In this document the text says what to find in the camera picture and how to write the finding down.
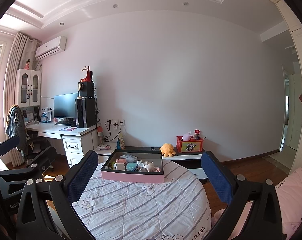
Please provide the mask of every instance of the striped bedsheet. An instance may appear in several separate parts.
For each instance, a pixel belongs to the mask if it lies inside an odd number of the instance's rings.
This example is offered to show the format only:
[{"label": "striped bedsheet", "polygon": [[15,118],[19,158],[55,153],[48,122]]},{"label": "striped bedsheet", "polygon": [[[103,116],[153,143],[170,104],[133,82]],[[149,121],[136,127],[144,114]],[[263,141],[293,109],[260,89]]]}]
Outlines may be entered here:
[{"label": "striped bedsheet", "polygon": [[73,208],[97,240],[203,239],[211,210],[200,181],[163,160],[164,183],[104,180],[99,164]]}]

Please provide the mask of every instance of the curtain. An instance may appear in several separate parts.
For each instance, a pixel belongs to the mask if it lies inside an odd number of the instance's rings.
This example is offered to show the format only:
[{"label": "curtain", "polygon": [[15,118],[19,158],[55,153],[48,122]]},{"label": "curtain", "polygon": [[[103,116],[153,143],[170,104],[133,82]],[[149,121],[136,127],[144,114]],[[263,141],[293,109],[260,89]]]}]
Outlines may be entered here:
[{"label": "curtain", "polygon": [[[7,69],[5,71],[4,79],[4,92],[3,92],[3,120],[6,128],[6,120],[8,112],[12,105],[15,104],[15,83],[17,70],[24,68],[26,61],[30,59],[30,69],[33,66],[35,60],[35,50],[37,46],[37,40],[30,40],[30,37],[17,33],[14,38]],[[9,153],[13,167],[24,163],[24,158],[21,152],[18,152],[16,148]]]}]

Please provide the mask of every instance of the white quilt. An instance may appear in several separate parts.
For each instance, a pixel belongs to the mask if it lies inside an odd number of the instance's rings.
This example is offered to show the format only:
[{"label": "white quilt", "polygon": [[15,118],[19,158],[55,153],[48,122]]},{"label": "white quilt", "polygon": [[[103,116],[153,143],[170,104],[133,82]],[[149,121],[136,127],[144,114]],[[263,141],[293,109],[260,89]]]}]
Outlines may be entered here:
[{"label": "white quilt", "polygon": [[163,160],[164,183],[102,179],[97,167],[73,208],[97,240],[203,239],[211,229],[205,190],[186,168]]}]

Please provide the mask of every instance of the computer tower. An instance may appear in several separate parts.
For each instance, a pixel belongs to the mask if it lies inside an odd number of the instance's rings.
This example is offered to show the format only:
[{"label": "computer tower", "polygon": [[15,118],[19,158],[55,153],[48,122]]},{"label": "computer tower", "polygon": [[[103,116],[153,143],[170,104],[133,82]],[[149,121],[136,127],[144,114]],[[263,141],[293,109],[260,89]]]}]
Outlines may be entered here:
[{"label": "computer tower", "polygon": [[96,124],[95,99],[81,98],[75,100],[76,126],[89,128]]}]

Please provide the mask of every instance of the computer monitor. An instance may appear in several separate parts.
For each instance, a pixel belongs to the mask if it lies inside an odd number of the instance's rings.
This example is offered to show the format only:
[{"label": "computer monitor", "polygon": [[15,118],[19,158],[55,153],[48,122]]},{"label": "computer monitor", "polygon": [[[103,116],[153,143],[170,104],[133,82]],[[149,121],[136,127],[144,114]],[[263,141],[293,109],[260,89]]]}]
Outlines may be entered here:
[{"label": "computer monitor", "polygon": [[75,99],[78,93],[54,96],[54,117],[75,118]]}]

